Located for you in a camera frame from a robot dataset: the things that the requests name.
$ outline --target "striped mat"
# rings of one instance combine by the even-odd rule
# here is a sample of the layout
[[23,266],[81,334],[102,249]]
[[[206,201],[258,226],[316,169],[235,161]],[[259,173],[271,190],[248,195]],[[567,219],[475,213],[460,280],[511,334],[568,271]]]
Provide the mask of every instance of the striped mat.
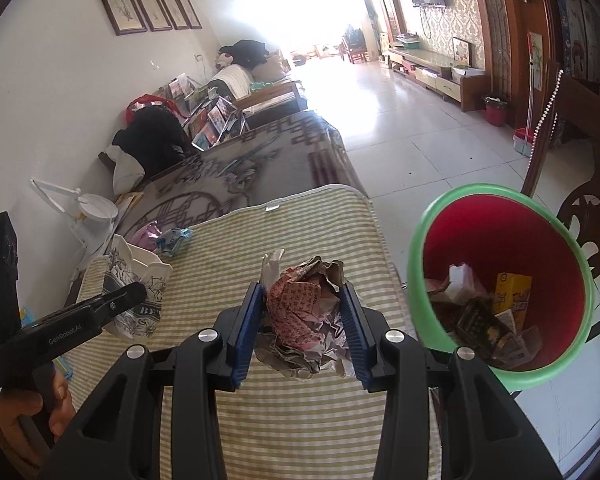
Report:
[[[148,347],[175,346],[213,325],[218,313],[242,302],[260,274],[262,255],[285,248],[282,266],[319,254],[344,262],[362,303],[389,325],[414,335],[384,239],[368,199],[347,186],[326,186],[266,206],[236,210],[193,227],[192,239],[172,260],[162,320]],[[102,290],[105,263],[88,269],[80,300]],[[102,333],[66,355],[78,408],[128,343]],[[332,372],[307,382],[288,380],[255,359],[234,394],[218,392],[218,420],[231,480],[370,479],[384,415],[383,393],[368,394],[355,379]],[[440,440],[430,408],[429,479],[440,478]],[[171,390],[164,395],[161,478],[171,479]]]

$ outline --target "green bin rim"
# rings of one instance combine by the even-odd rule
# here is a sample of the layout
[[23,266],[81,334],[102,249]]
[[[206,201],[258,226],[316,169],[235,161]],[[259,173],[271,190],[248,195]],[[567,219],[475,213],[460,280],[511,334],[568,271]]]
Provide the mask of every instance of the green bin rim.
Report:
[[568,229],[548,209],[544,208],[544,206],[541,206],[528,196],[517,191],[495,184],[466,184],[465,186],[459,186],[447,191],[445,194],[435,199],[424,211],[418,227],[414,232],[413,238],[411,239],[411,246],[409,248],[407,292],[411,318],[418,333],[418,337],[424,346],[449,353],[453,352],[458,346],[446,334],[429,303],[427,287],[424,282],[424,243],[431,225],[445,207],[456,200],[477,194],[489,194],[508,198],[532,209],[549,222],[549,224],[560,233],[573,251],[584,281],[585,306],[580,329],[569,347],[562,355],[560,355],[560,357],[547,366],[525,372],[499,370],[498,368],[491,367],[491,370],[496,374],[500,382],[502,382],[510,392],[526,390],[551,380],[576,358],[589,336],[591,318],[593,315],[594,283],[589,264],[587,263],[580,246],[576,243],[573,236],[571,236]]

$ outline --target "white lamp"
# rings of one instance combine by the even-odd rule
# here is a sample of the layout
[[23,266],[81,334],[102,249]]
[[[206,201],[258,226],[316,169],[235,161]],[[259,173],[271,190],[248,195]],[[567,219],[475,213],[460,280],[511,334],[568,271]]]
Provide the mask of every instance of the white lamp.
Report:
[[[42,200],[66,218],[69,229],[84,245],[87,254],[95,253],[112,234],[111,228],[118,216],[118,208],[111,200],[96,194],[82,194],[80,188],[68,189],[43,180],[32,178],[29,183]],[[71,197],[80,214],[74,216],[67,212],[49,196],[50,192]]]

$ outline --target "tv stand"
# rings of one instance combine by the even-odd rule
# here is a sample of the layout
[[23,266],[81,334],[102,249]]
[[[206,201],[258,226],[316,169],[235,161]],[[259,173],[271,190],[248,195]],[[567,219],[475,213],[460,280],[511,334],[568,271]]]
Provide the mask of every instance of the tv stand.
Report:
[[[475,75],[463,77],[460,84],[451,77],[451,67],[460,63],[451,57],[423,50],[421,48],[389,48],[389,59],[405,67],[409,79],[432,89],[440,94],[444,100],[451,97],[460,103],[463,112],[471,112],[484,108],[482,98],[491,91],[491,77],[488,75]],[[427,75],[426,72],[413,69],[414,65],[429,68],[440,74],[438,77]]]

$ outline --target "drawer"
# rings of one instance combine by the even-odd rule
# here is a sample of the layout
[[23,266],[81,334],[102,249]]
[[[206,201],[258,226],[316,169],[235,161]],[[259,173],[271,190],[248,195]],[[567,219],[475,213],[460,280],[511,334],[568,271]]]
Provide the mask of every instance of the drawer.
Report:
[[460,102],[460,85],[448,79],[436,78],[436,88],[443,94]]
[[394,54],[393,52],[389,52],[389,59],[394,63],[402,64],[402,56],[400,54]]
[[425,72],[421,68],[417,68],[415,74],[418,81],[422,81],[424,84],[427,84],[432,88],[436,87],[436,79],[438,79],[437,77],[430,76],[428,72]]

